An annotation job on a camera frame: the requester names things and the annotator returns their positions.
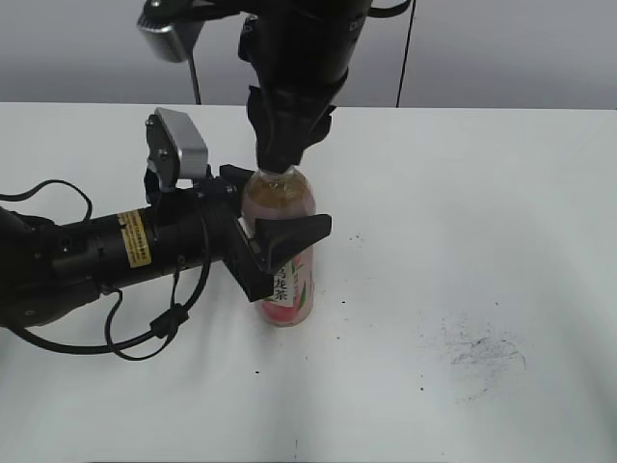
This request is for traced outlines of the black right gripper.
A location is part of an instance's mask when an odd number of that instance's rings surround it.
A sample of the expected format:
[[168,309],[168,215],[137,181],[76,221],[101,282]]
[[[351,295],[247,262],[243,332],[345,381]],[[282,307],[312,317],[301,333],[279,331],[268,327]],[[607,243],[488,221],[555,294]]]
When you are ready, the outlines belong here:
[[[246,108],[255,133],[257,167],[284,173],[289,166],[298,166],[305,150],[329,134],[336,95],[337,83],[314,87],[250,86]],[[280,132],[285,130],[304,138],[284,140]]]

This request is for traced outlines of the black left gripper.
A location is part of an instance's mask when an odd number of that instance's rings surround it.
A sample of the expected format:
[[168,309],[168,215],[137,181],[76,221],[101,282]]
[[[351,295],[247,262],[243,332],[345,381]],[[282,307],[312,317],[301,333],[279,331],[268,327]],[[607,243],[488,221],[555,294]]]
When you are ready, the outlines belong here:
[[161,188],[152,179],[152,263],[170,274],[222,261],[251,302],[270,296],[274,276],[260,268],[281,268],[332,232],[332,217],[317,214],[256,219],[255,245],[239,223],[244,188],[255,174],[231,164],[218,177],[188,188]]

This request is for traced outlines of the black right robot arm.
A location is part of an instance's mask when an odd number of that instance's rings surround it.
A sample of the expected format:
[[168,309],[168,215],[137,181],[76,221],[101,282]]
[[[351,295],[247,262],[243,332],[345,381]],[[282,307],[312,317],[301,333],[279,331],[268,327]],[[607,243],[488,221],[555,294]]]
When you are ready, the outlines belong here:
[[267,1],[246,19],[239,57],[257,79],[247,114],[260,170],[282,174],[301,163],[332,125],[333,101],[371,4],[368,1]]

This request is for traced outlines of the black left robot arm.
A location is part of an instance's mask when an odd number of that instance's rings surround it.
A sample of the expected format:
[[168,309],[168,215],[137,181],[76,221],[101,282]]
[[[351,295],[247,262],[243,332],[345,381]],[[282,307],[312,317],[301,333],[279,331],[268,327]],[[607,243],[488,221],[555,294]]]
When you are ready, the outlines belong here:
[[274,276],[332,231],[317,214],[259,219],[245,234],[240,199],[250,172],[225,165],[218,177],[161,192],[151,203],[76,223],[1,212],[1,320],[52,323],[116,288],[222,261],[252,302],[274,292]]

